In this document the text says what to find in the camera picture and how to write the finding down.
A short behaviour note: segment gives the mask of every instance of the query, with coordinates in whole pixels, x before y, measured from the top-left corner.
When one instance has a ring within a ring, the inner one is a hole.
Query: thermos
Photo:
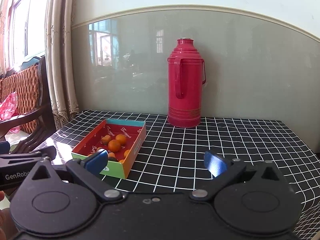
[[[201,121],[201,93],[206,78],[204,60],[192,39],[178,40],[168,57],[168,68],[168,122],[182,128],[195,127]]]

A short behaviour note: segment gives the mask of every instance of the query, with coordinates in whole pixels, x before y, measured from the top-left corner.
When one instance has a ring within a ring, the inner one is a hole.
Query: cardboard box
[[[112,140],[118,134],[127,137],[127,142],[121,146],[120,151],[116,152],[117,160],[124,159],[123,163],[108,162],[108,165],[100,172],[103,175],[126,179],[131,167],[137,157],[140,147],[146,138],[146,123],[139,121],[106,119],[95,127],[84,139],[72,150],[73,158],[85,159],[89,154],[95,153],[97,148],[102,147],[108,150],[107,145],[103,145],[101,138],[110,135]],[[124,152],[130,150],[126,158]]]

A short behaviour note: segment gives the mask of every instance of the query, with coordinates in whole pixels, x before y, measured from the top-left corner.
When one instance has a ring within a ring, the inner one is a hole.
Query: grid pattern
[[[273,160],[301,198],[303,211],[295,232],[302,239],[311,239],[319,231],[320,162],[283,122],[204,117],[197,127],[181,129],[170,125],[166,115],[87,110],[39,148],[55,145],[58,156],[54,163],[65,163],[72,158],[72,148],[106,118],[145,121],[147,126],[147,137],[128,178],[100,175],[111,186],[136,192],[201,188],[212,179],[203,164],[204,152],[209,149],[252,164]]]

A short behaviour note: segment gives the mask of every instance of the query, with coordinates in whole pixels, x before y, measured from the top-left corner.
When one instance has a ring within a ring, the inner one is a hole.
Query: thermos handle
[[[204,59],[202,60],[203,70],[204,70],[204,80],[202,81],[202,84],[204,84],[207,81],[207,78],[205,76],[205,67],[204,67]]]
[[[176,91],[176,97],[182,99],[181,92],[181,58],[174,60],[174,88]]]

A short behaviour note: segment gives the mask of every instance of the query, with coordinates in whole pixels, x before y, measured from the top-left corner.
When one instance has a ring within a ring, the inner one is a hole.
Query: wooden armrest
[[[41,116],[44,111],[47,110],[47,106],[37,106],[31,111],[11,117],[10,119],[5,119],[0,121],[0,138],[6,135],[10,129],[13,127],[31,122]]]

